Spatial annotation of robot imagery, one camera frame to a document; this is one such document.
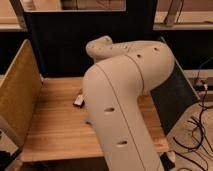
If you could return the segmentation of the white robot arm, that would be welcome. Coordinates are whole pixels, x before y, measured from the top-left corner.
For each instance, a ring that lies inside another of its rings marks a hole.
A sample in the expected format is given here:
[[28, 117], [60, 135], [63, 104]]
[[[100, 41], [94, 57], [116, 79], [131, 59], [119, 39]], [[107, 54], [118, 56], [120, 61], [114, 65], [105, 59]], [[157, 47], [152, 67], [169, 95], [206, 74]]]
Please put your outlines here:
[[108, 36], [86, 45], [94, 60], [83, 96], [110, 171], [164, 171], [137, 99], [173, 72], [170, 48], [159, 41], [115, 43]]

